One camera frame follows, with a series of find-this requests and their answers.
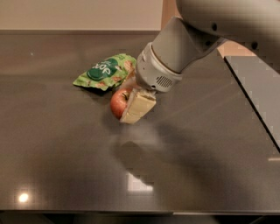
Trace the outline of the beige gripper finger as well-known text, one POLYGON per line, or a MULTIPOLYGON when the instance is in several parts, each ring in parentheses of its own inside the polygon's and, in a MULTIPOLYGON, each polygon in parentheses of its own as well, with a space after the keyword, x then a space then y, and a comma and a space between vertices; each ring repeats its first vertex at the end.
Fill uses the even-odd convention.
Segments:
POLYGON ((137 81, 136 81, 136 72, 135 71, 131 71, 128 76, 125 78, 124 82, 123 82, 123 86, 125 88, 136 88, 139 89, 139 86, 137 85, 137 81))
POLYGON ((156 92, 146 89, 133 89, 128 104, 122 113, 122 123, 133 124, 145 116, 157 103, 156 92))

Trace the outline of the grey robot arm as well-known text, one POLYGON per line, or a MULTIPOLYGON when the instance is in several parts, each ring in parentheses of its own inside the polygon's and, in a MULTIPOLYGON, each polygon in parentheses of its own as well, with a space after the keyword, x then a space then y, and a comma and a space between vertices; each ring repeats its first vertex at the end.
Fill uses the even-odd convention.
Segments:
POLYGON ((123 123, 136 123, 182 80, 183 71, 226 40, 280 69, 280 0, 176 0, 179 17, 147 44, 136 61, 123 123))

